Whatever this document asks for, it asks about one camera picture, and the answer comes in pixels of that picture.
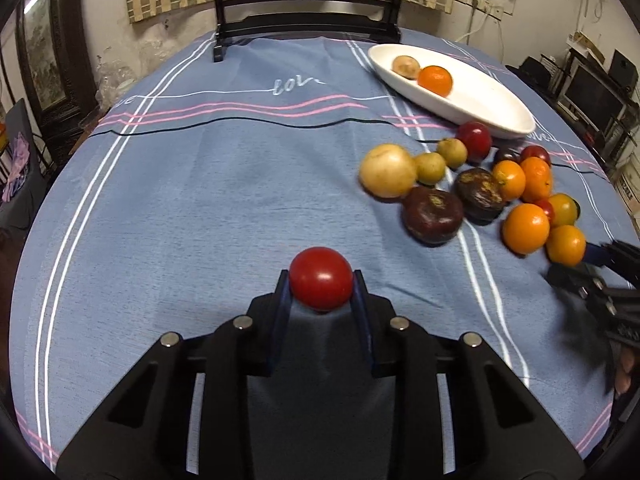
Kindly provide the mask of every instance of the screw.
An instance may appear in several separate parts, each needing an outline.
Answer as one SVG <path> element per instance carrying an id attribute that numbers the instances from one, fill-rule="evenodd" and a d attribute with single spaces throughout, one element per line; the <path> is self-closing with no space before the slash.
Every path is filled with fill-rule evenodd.
<path id="1" fill-rule="evenodd" d="M 462 336 L 462 341 L 473 348 L 482 344 L 482 338 L 475 332 L 467 332 Z"/>
<path id="2" fill-rule="evenodd" d="M 167 332 L 160 337 L 160 344 L 170 348 L 180 342 L 180 336 L 175 332 Z"/>
<path id="3" fill-rule="evenodd" d="M 238 316 L 234 319 L 234 326 L 238 330 L 246 330 L 252 324 L 254 324 L 254 320 L 251 319 L 249 316 Z"/>
<path id="4" fill-rule="evenodd" d="M 389 325 L 391 325 L 391 328 L 402 331 L 409 328 L 409 320 L 405 317 L 396 316 L 391 318 Z"/>

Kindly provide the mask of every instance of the black stripe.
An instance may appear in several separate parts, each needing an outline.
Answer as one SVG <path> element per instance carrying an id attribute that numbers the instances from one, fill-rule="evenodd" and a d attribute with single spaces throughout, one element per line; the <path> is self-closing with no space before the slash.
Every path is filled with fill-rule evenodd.
<path id="1" fill-rule="evenodd" d="M 306 126 L 304 125 L 299 125 L 299 124 L 286 124 L 286 123 L 279 123 L 278 121 L 270 121 L 267 119 L 258 119 L 258 118 L 254 118 L 254 117 L 246 117 L 246 116 L 229 116 L 229 117 L 217 117 L 215 119 L 210 119 L 208 121 L 203 121 L 201 123 L 195 123 L 195 124 L 187 124 L 185 126 L 176 126 L 175 128 L 163 128 L 161 130 L 149 130 L 146 132 L 133 132 L 131 134 L 123 134 L 121 132 L 117 132 L 116 130 L 103 130 L 101 132 L 97 132 L 95 134 L 91 134 L 88 138 L 90 139 L 91 137 L 97 137 L 97 136 L 101 136 L 104 134 L 115 134 L 119 137 L 138 137 L 138 136 L 145 136 L 145 135 L 151 135 L 151 134 L 162 134 L 165 132 L 180 132 L 182 130 L 189 130 L 190 128 L 196 128 L 197 126 L 206 126 L 207 124 L 212 124 L 212 123 L 217 123 L 218 121 L 228 121 L 228 120 L 243 120 L 243 121 L 254 121 L 256 123 L 267 123 L 267 124 L 276 124 L 276 126 L 284 126 L 285 128 L 294 128 L 296 130 L 319 130 L 321 128 L 326 128 L 328 126 L 335 126 L 337 124 L 342 124 L 342 123 L 361 123 L 361 124 L 388 124 L 389 126 L 394 126 L 397 127 L 398 124 L 395 123 L 391 123 L 389 121 L 383 121 L 381 119 L 357 119 L 355 117 L 347 117 L 344 119 L 338 119 L 337 121 L 331 121 L 330 123 L 322 123 L 322 124 L 308 124 Z M 421 144 L 437 144 L 438 142 L 440 142 L 439 140 L 420 140 L 420 139 L 415 139 L 414 137 L 410 137 L 411 139 L 415 140 L 415 142 L 420 142 Z M 581 174 L 594 174 L 595 176 L 601 178 L 602 180 L 605 180 L 606 182 L 609 182 L 608 178 L 605 178 L 603 176 L 601 176 L 600 174 L 596 173 L 595 171 L 580 171 L 580 170 L 576 170 L 575 168 L 572 168 L 571 166 L 566 166 L 564 164 L 555 164 L 552 163 L 552 166 L 557 166 L 558 168 L 568 168 L 569 170 L 573 170 L 576 173 L 581 173 Z"/>

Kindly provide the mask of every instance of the red tomato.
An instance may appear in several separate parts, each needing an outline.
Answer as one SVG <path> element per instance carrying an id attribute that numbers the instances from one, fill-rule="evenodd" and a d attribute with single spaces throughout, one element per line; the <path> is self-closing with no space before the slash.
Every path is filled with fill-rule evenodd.
<path id="1" fill-rule="evenodd" d="M 460 124 L 456 138 L 466 146 L 466 160 L 480 164 L 491 151 L 491 134 L 486 126 L 476 121 Z"/>
<path id="2" fill-rule="evenodd" d="M 527 146 L 522 153 L 520 153 L 520 161 L 528 159 L 530 156 L 536 156 L 537 158 L 541 158 L 544 160 L 548 166 L 551 166 L 551 157 L 549 156 L 549 152 L 545 150 L 542 146 L 537 146 L 536 144 L 532 146 Z"/>
<path id="3" fill-rule="evenodd" d="M 328 312 L 349 301 L 353 271 L 339 252 L 311 247 L 293 258 L 289 285 L 294 297 L 306 306 Z"/>
<path id="4" fill-rule="evenodd" d="M 556 217 L 556 212 L 554 211 L 554 207 L 551 205 L 551 202 L 543 198 L 541 200 L 536 200 L 534 204 L 545 212 L 545 215 L 549 219 L 549 223 L 551 224 L 551 222 L 553 222 L 554 218 Z"/>

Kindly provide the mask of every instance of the round fruit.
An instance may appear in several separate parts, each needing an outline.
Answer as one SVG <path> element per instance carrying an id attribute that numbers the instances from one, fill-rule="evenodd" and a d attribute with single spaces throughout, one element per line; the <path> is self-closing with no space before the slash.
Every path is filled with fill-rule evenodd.
<path id="1" fill-rule="evenodd" d="M 426 244 L 440 245 L 451 240 L 463 218 L 462 202 L 447 191 L 416 186 L 402 199 L 406 230 Z"/>
<path id="2" fill-rule="evenodd" d="M 420 63 L 411 56 L 398 56 L 393 60 L 391 70 L 407 79 L 417 79 Z"/>
<path id="3" fill-rule="evenodd" d="M 440 97 L 447 97 L 453 89 L 453 78 L 445 68 L 431 65 L 420 70 L 418 85 Z"/>
<path id="4" fill-rule="evenodd" d="M 520 161 L 526 160 L 531 156 L 536 156 L 537 158 L 541 158 L 546 162 L 548 166 L 551 166 L 551 157 L 549 156 L 549 152 L 545 150 L 542 146 L 527 146 L 520 153 Z"/>
<path id="5" fill-rule="evenodd" d="M 535 202 L 543 198 L 549 198 L 554 187 L 554 177 L 551 168 L 541 158 L 531 156 L 520 163 L 522 171 L 527 179 L 522 194 L 523 202 Z"/>
<path id="6" fill-rule="evenodd" d="M 522 196 L 527 180 L 522 168 L 512 160 L 504 160 L 494 166 L 492 172 L 500 185 L 503 200 L 510 202 Z"/>
<path id="7" fill-rule="evenodd" d="M 536 200 L 534 204 L 545 212 L 546 217 L 549 219 L 549 223 L 553 225 L 556 213 L 554 212 L 554 207 L 551 205 L 551 202 L 549 202 L 549 200 L 542 199 Z"/>
<path id="8" fill-rule="evenodd" d="M 502 224 L 502 240 L 514 253 L 531 254 L 545 244 L 549 229 L 549 220 L 542 209 L 534 204 L 520 204 Z"/>
<path id="9" fill-rule="evenodd" d="M 312 309 L 327 312 L 344 305 L 353 290 L 353 272 L 339 252 L 311 247 L 289 267 L 291 293 Z"/>
<path id="10" fill-rule="evenodd" d="M 414 158 L 418 169 L 418 181 L 427 186 L 434 186 L 444 178 L 447 163 L 438 153 L 421 153 Z"/>
<path id="11" fill-rule="evenodd" d="M 554 209 L 555 216 L 551 222 L 552 227 L 573 225 L 580 218 L 580 206 L 569 195 L 556 193 L 549 197 L 549 203 Z"/>
<path id="12" fill-rule="evenodd" d="M 380 144 L 365 155 L 360 164 L 360 182 L 380 198 L 397 198 L 415 184 L 414 158 L 402 146 Z"/>
<path id="13" fill-rule="evenodd" d="M 462 200 L 466 215 L 476 223 L 486 225 L 504 209 L 498 181 L 483 168 L 462 171 L 453 183 L 453 190 Z"/>
<path id="14" fill-rule="evenodd" d="M 461 140 L 468 151 L 470 162 L 480 164 L 491 151 L 491 134 L 482 123 L 471 121 L 458 127 L 456 138 Z"/>
<path id="15" fill-rule="evenodd" d="M 582 261 L 587 249 L 587 240 L 577 227 L 561 225 L 551 229 L 546 241 L 546 255 L 556 264 L 574 267 Z"/>
<path id="16" fill-rule="evenodd" d="M 466 162 L 466 146 L 460 139 L 442 139 L 438 143 L 436 152 L 444 157 L 444 160 L 452 170 L 457 170 Z"/>
<path id="17" fill-rule="evenodd" d="M 520 163 L 520 154 L 515 150 L 500 148 L 494 155 L 494 164 L 499 164 L 503 160 L 512 160 L 517 164 Z"/>

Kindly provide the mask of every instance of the speaker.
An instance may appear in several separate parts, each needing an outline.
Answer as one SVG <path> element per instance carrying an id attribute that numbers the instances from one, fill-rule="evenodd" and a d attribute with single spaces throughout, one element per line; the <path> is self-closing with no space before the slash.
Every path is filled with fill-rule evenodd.
<path id="1" fill-rule="evenodd" d="M 628 94 L 631 94 L 638 84 L 638 69 L 619 51 L 615 51 L 613 55 L 609 75 Z"/>

